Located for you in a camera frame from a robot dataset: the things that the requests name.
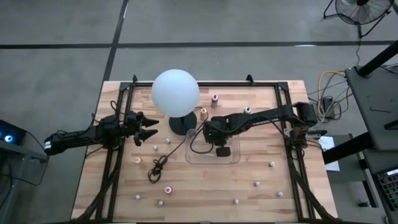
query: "gray floor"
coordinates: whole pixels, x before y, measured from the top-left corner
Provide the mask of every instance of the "gray floor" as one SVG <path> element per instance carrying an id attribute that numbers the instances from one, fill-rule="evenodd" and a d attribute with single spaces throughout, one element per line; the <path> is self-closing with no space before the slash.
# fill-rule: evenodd
<path id="1" fill-rule="evenodd" d="M 328 0 L 130 0 L 120 43 L 355 41 L 356 28 L 339 18 L 321 20 Z M 110 44 L 122 0 L 0 0 L 0 45 Z M 390 13 L 363 40 L 396 40 L 397 14 Z M 363 65 L 386 45 L 362 46 Z M 197 80 L 304 80 L 317 89 L 325 70 L 355 65 L 357 46 L 209 47 L 118 49 L 110 80 L 153 80 L 170 68 Z M 109 49 L 0 50 L 0 119 L 45 139 L 58 129 L 85 128 L 95 112 Z M 397 63 L 394 57 L 388 63 Z M 331 83 L 342 81 L 336 77 Z M 346 88 L 330 88 L 337 96 Z M 354 98 L 339 121 L 319 124 L 330 134 L 361 134 L 365 126 Z M 51 157 L 43 183 L 24 185 L 13 223 L 68 220 L 81 172 L 84 149 Z M 38 172 L 31 178 L 37 180 Z M 384 212 L 358 209 L 358 183 L 331 184 L 339 217 L 382 223 Z"/>

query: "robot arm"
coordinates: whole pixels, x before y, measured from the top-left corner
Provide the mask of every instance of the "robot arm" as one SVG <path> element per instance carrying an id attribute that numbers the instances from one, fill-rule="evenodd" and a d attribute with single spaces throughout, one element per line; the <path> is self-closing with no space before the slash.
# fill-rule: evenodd
<path id="1" fill-rule="evenodd" d="M 132 135 L 136 145 L 140 146 L 141 141 L 145 141 L 157 133 L 157 130 L 144 130 L 142 127 L 149 127 L 157 123 L 159 121 L 146 118 L 142 112 L 130 111 L 127 114 L 126 124 L 120 124 L 115 115 L 110 115 L 101 119 L 98 125 L 90 125 L 83 131 L 52 134 L 45 140 L 44 149 L 48 155 L 56 155 L 73 147 L 94 144 L 102 144 L 104 148 L 112 149 L 118 147 L 118 139 L 128 138 Z"/>
<path id="2" fill-rule="evenodd" d="M 214 116 L 203 127 L 205 141 L 220 146 L 218 151 L 229 150 L 224 148 L 227 139 L 249 130 L 251 127 L 274 123 L 276 121 L 288 121 L 292 125 L 289 133 L 289 144 L 294 147 L 306 147 L 305 135 L 309 128 L 316 125 L 317 117 L 313 106 L 308 103 L 296 103 L 284 105 L 276 109 L 261 111 L 254 114 L 235 113 L 227 116 Z"/>

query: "clear plastic tray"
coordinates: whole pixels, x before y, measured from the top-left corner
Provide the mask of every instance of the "clear plastic tray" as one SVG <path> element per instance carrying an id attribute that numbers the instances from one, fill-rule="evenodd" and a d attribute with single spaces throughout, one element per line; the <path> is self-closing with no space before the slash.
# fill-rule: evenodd
<path id="1" fill-rule="evenodd" d="M 191 150 L 191 142 L 194 139 L 197 131 L 191 129 L 187 132 L 185 137 L 187 143 L 187 150 L 185 151 L 185 159 L 191 164 L 235 164 L 241 159 L 241 154 L 239 151 L 239 137 L 233 136 L 227 140 L 226 147 L 231 150 L 231 155 L 228 157 L 217 157 L 216 148 L 206 154 L 198 154 Z M 199 133 L 192 143 L 192 149 L 196 152 L 207 152 L 211 149 L 211 144 L 206 143 L 203 133 Z"/>

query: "black lamp base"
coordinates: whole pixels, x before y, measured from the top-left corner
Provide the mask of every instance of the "black lamp base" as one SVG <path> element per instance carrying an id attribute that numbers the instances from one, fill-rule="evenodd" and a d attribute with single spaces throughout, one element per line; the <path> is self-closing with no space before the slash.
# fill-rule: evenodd
<path id="1" fill-rule="evenodd" d="M 171 130 L 178 135 L 184 136 L 189 129 L 195 129 L 197 126 L 197 116 L 194 112 L 181 118 L 170 118 L 169 125 Z"/>

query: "wooden tabletop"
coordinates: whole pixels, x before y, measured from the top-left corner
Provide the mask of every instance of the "wooden tabletop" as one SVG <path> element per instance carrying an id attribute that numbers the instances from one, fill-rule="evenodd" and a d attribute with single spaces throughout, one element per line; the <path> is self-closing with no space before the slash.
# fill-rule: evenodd
<path id="1" fill-rule="evenodd" d="M 303 81 L 287 82 L 292 103 L 308 101 Z M 114 113 L 109 102 L 117 99 L 119 84 L 104 83 L 96 119 Z M 200 94 L 198 106 L 205 107 L 209 117 L 241 113 L 247 106 L 252 113 L 277 107 L 275 91 L 270 87 L 201 87 Z M 214 94 L 219 96 L 215 109 L 210 106 Z M 154 167 L 152 161 L 170 153 L 184 137 L 171 132 L 169 118 L 158 111 L 151 100 L 150 87 L 134 88 L 131 109 L 144 112 L 148 118 L 158 119 L 159 124 L 147 129 L 158 129 L 159 132 L 141 147 L 135 146 L 132 138 L 127 139 L 114 222 L 297 221 L 284 143 L 272 124 L 256 126 L 239 135 L 241 158 L 237 164 L 189 164 L 185 159 L 186 145 L 183 144 L 164 165 L 161 180 L 152 184 L 147 178 L 148 171 Z M 195 114 L 200 125 L 199 111 Z M 166 144 L 166 138 L 172 143 Z M 159 147 L 157 152 L 153 145 Z M 98 146 L 89 147 L 88 153 L 96 148 Z M 140 157 L 143 163 L 134 163 L 135 157 Z M 99 150 L 86 159 L 72 218 L 81 215 L 98 193 L 105 158 L 106 151 Z M 328 212 L 337 217 L 321 150 L 309 146 L 305 150 L 304 161 L 311 190 Z M 275 166 L 269 167 L 270 162 L 275 162 Z M 261 183 L 259 187 L 254 186 L 256 181 Z M 172 195 L 164 192 L 166 186 L 173 188 Z M 284 196 L 277 197 L 277 192 L 283 192 Z M 140 200 L 135 199 L 137 194 L 142 197 Z M 300 197 L 305 217 L 308 217 L 302 192 Z M 107 199 L 105 213 L 108 210 Z M 239 200 L 237 205 L 233 203 L 234 199 Z M 161 207 L 159 200 L 164 201 Z"/>

